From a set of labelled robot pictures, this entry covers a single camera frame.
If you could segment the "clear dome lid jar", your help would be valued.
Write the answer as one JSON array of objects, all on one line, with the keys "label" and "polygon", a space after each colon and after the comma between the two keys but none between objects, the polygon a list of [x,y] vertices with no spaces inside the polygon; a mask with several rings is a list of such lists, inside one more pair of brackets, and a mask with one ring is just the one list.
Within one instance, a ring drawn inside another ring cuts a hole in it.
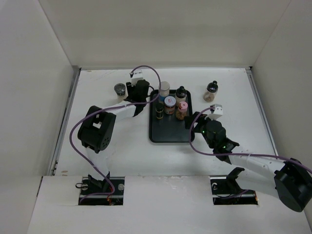
[{"label": "clear dome lid jar", "polygon": [[123,83],[118,83],[114,86],[114,91],[117,95],[118,102],[122,102],[127,97],[126,85]]}]

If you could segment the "pink cap spice bottle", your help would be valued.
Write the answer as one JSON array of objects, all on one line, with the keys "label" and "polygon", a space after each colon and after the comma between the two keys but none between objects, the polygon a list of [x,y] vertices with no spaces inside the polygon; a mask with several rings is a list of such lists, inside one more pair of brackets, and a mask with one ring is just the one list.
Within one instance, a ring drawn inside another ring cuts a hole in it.
[{"label": "pink cap spice bottle", "polygon": [[185,101],[181,101],[177,107],[177,111],[175,116],[178,120],[183,120],[187,115],[188,103]]}]

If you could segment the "red label lid jar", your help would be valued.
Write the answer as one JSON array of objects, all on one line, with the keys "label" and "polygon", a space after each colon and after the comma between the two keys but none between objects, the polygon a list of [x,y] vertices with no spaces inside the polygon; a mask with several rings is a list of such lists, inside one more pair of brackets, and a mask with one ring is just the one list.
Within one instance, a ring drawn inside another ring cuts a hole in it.
[{"label": "red label lid jar", "polygon": [[172,115],[176,109],[176,99],[173,96],[167,96],[164,100],[164,112]]}]

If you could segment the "black cap white bottle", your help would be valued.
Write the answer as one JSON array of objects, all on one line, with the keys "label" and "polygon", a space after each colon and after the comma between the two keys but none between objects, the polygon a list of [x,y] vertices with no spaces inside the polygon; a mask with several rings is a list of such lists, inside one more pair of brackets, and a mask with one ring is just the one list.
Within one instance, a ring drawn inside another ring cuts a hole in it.
[{"label": "black cap white bottle", "polygon": [[176,100],[176,106],[178,106],[182,101],[186,101],[187,92],[184,86],[180,86],[178,89],[176,89],[175,92],[175,100]]}]

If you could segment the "small dark pepper bottle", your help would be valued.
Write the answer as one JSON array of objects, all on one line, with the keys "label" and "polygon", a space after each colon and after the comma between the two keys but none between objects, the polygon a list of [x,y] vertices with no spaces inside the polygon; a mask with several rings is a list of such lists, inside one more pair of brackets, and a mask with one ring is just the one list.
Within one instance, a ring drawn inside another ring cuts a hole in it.
[{"label": "small dark pepper bottle", "polygon": [[164,106],[162,103],[156,104],[156,118],[162,119],[163,118],[163,112],[164,112]]}]

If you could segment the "silver lid blue-label jar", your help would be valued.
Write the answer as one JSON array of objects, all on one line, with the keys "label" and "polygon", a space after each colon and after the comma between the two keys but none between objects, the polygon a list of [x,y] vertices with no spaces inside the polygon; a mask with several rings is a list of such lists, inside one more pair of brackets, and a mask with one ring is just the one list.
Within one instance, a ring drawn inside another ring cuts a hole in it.
[{"label": "silver lid blue-label jar", "polygon": [[160,83],[160,86],[158,88],[158,92],[159,92],[159,97],[158,97],[158,101],[160,103],[163,103],[165,98],[169,95],[170,93],[170,84],[166,81],[162,81]]}]

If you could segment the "black cap brown spice bottle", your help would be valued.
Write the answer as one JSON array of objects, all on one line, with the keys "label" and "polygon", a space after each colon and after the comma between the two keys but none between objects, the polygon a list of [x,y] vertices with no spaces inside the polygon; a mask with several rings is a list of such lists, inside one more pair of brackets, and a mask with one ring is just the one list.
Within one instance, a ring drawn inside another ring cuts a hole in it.
[{"label": "black cap brown spice bottle", "polygon": [[210,82],[207,85],[206,91],[203,95],[203,99],[206,102],[212,102],[212,101],[214,101],[214,98],[215,98],[217,92],[218,92],[218,84],[217,84],[217,81],[214,80],[213,82]]}]

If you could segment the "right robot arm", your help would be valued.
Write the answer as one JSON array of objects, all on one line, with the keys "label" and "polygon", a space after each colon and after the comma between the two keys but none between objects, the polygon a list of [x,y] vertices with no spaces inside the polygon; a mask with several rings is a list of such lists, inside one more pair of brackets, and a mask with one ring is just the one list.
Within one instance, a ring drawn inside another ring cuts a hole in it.
[{"label": "right robot arm", "polygon": [[312,171],[294,158],[248,153],[226,136],[222,124],[213,115],[196,112],[185,117],[190,134],[201,134],[211,156],[234,165],[227,175],[226,187],[232,193],[259,191],[278,198],[286,207],[302,212],[312,198]]}]

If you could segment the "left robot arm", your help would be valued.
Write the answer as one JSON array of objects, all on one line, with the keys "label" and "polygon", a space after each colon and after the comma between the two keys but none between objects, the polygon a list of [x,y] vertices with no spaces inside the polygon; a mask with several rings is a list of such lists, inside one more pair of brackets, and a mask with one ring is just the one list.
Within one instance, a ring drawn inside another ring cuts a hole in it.
[{"label": "left robot arm", "polygon": [[114,126],[117,122],[126,118],[136,117],[144,107],[148,104],[146,100],[148,96],[150,83],[144,79],[139,79],[136,83],[126,83],[128,96],[122,102],[106,107],[99,108],[91,106],[82,120],[80,120],[70,132],[70,144],[72,148],[82,158],[84,158],[93,169],[102,177],[98,177],[93,182],[93,189],[98,194],[105,194],[109,190],[112,183],[109,179],[109,169],[107,166],[99,167],[90,157],[90,154],[84,155],[73,143],[73,133],[78,127],[78,140],[86,151],[90,151],[93,156],[104,151],[112,138]]}]

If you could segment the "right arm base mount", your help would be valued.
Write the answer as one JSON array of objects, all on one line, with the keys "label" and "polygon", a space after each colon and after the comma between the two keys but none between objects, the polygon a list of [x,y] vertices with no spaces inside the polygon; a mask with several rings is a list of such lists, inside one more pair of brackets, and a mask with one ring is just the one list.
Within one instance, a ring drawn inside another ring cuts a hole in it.
[{"label": "right arm base mount", "polygon": [[210,177],[214,205],[258,205],[255,191],[241,189],[236,181],[244,170],[236,167],[228,175]]}]

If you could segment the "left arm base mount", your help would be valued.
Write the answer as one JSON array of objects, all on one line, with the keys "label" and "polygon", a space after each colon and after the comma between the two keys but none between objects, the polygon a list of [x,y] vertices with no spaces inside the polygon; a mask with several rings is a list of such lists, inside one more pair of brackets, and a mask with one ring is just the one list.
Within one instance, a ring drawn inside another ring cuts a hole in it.
[{"label": "left arm base mount", "polygon": [[91,175],[84,177],[75,187],[79,189],[80,206],[122,206],[124,201],[125,177],[110,177],[98,180]]}]

